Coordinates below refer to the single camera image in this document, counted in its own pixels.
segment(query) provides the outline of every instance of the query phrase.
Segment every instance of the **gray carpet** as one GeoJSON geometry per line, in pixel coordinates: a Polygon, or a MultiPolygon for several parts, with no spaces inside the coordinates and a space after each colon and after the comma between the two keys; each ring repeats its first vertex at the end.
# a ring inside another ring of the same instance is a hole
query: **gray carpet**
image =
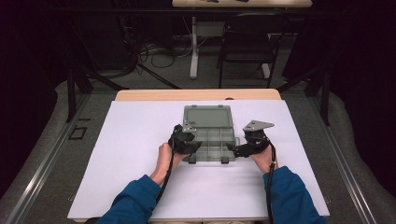
{"type": "MultiPolygon", "coordinates": [[[[280,86],[284,78],[280,76],[283,66],[288,58],[293,39],[283,41],[279,52],[279,60],[276,67],[272,87],[280,86]]],[[[151,57],[145,65],[157,72],[164,78],[173,82],[183,89],[216,89],[218,85],[218,70],[216,69],[219,47],[216,40],[207,40],[200,47],[199,75],[196,80],[189,79],[191,57],[176,58],[173,64],[167,68],[157,68],[155,65],[168,65],[172,58],[167,55],[155,55],[151,63],[151,57]]],[[[255,69],[227,68],[225,76],[235,76],[235,71],[246,71],[242,74],[251,74],[260,77],[262,74],[255,69]]],[[[132,74],[113,79],[116,83],[131,89],[170,89],[165,84],[153,78],[147,72],[132,74]]],[[[226,80],[224,88],[253,88],[252,84],[259,84],[254,88],[262,87],[257,81],[245,80],[243,86],[235,86],[235,80],[226,80]]],[[[93,80],[95,91],[89,96],[88,102],[78,114],[77,128],[86,128],[83,139],[65,140],[59,148],[59,154],[55,163],[50,167],[50,173],[41,187],[38,195],[34,198],[30,209],[25,209],[21,223],[74,223],[66,218],[72,204],[73,195],[78,190],[79,183],[85,172],[86,165],[97,136],[101,130],[110,102],[115,97],[115,92],[102,83],[93,80]]],[[[299,135],[302,139],[308,159],[311,162],[314,173],[322,190],[323,196],[331,202],[328,207],[331,216],[329,223],[362,223],[358,210],[346,183],[340,175],[339,168],[334,161],[332,146],[320,125],[321,120],[315,116],[318,111],[310,103],[312,99],[304,97],[302,90],[305,83],[293,87],[282,93],[282,98],[287,102],[290,113],[294,119],[299,135]]],[[[13,185],[0,201],[0,223],[6,223],[20,197],[27,188],[35,171],[39,168],[46,155],[56,145],[57,138],[62,132],[67,117],[67,101],[65,83],[57,88],[59,93],[58,104],[52,114],[46,130],[37,142],[31,156],[25,163],[13,185]]],[[[372,209],[377,223],[396,223],[396,215],[391,211],[396,210],[395,199],[390,196],[375,180],[370,170],[361,161],[353,143],[353,132],[344,109],[342,101],[331,95],[330,122],[340,148],[351,168],[353,175],[358,181],[362,193],[372,209]]],[[[77,138],[83,129],[77,130],[71,136],[77,138]]]]}

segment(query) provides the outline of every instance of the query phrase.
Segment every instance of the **chair backrest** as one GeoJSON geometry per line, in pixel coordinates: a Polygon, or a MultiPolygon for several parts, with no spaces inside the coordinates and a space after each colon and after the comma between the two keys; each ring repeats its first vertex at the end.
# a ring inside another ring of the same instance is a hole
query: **chair backrest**
{"type": "Polygon", "coordinates": [[[261,13],[241,13],[229,18],[223,28],[223,33],[281,33],[289,26],[289,19],[282,15],[261,13]]]}

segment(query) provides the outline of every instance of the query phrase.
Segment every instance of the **white tabletop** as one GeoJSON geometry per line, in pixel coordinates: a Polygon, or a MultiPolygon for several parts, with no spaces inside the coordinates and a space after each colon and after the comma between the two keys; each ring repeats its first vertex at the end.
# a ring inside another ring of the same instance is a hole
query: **white tabletop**
{"type": "Polygon", "coordinates": [[[311,0],[219,0],[218,3],[206,0],[173,0],[174,7],[311,7],[311,0]]]}
{"type": "MultiPolygon", "coordinates": [[[[305,182],[322,216],[329,210],[304,152],[286,103],[282,100],[113,102],[93,149],[68,218],[100,217],[125,186],[155,168],[158,146],[182,122],[185,105],[229,105],[235,136],[251,120],[275,124],[266,129],[287,165],[305,182]]],[[[229,164],[182,162],[172,173],[151,220],[232,220],[266,218],[262,173],[251,158],[229,164]]]]}

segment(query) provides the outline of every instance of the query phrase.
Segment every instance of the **hand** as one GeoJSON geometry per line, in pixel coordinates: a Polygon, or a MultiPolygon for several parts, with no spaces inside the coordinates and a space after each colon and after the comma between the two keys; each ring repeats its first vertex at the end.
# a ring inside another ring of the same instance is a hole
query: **hand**
{"type": "MultiPolygon", "coordinates": [[[[154,172],[151,174],[150,178],[157,183],[158,185],[161,185],[163,181],[165,180],[166,177],[166,172],[169,169],[169,163],[172,159],[172,148],[167,144],[163,143],[159,147],[159,152],[158,152],[158,159],[157,159],[157,165],[155,167],[154,172]]],[[[172,170],[175,170],[178,166],[178,164],[185,158],[187,155],[182,155],[182,154],[175,154],[174,160],[173,160],[173,166],[172,170]]]]}
{"type": "MultiPolygon", "coordinates": [[[[250,155],[250,158],[256,162],[256,165],[259,167],[259,169],[263,173],[265,173],[265,174],[269,173],[270,165],[272,163],[272,147],[271,147],[271,145],[269,145],[261,153],[250,155]]],[[[277,165],[277,160],[276,160],[274,170],[277,168],[278,168],[278,165],[277,165]]]]}

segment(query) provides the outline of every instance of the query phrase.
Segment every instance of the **gray floor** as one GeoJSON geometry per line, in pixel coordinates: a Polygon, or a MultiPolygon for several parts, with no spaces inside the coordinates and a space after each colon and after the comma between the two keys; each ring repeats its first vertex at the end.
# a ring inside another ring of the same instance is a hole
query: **gray floor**
{"type": "MultiPolygon", "coordinates": [[[[284,83],[284,78],[280,74],[292,43],[293,38],[283,41],[273,88],[284,83]]],[[[216,89],[218,51],[216,40],[208,39],[200,47],[199,75],[196,80],[189,79],[190,56],[177,57],[167,68],[154,67],[150,62],[150,56],[145,65],[182,89],[216,89]]],[[[155,55],[153,62],[157,65],[167,65],[172,62],[172,58],[164,54],[155,55]]],[[[228,77],[239,74],[250,74],[251,77],[262,75],[255,66],[248,65],[229,66],[225,72],[225,76],[228,77]]],[[[131,89],[170,89],[147,72],[133,71],[132,74],[113,80],[131,89]]],[[[62,83],[58,86],[58,103],[46,129],[14,183],[0,201],[0,223],[74,222],[66,216],[108,107],[116,94],[98,81],[93,80],[92,84],[95,88],[93,94],[78,95],[80,110],[70,125],[64,123],[67,117],[66,85],[62,83]],[[87,128],[82,140],[67,138],[75,125],[87,128]],[[62,133],[66,133],[66,138],[62,138],[62,133]],[[43,166],[42,161],[48,161],[48,158],[51,162],[43,166]],[[29,183],[34,184],[38,176],[41,176],[42,185],[38,185],[35,190],[29,189],[29,183]]],[[[224,88],[261,88],[264,84],[265,81],[235,82],[231,79],[224,81],[224,88]],[[235,83],[242,83],[243,86],[235,86],[235,83]]],[[[331,126],[326,127],[318,117],[317,99],[306,98],[303,94],[304,86],[305,83],[302,82],[281,96],[290,108],[323,196],[329,201],[331,216],[328,223],[375,223],[375,220],[376,223],[396,223],[396,201],[376,182],[368,167],[361,161],[353,143],[353,132],[343,102],[331,95],[331,126]],[[341,152],[341,159],[344,161],[340,162],[340,154],[334,149],[341,152]],[[343,174],[345,169],[353,174],[352,178],[343,174]],[[364,217],[367,215],[373,215],[374,218],[364,217]]]]}

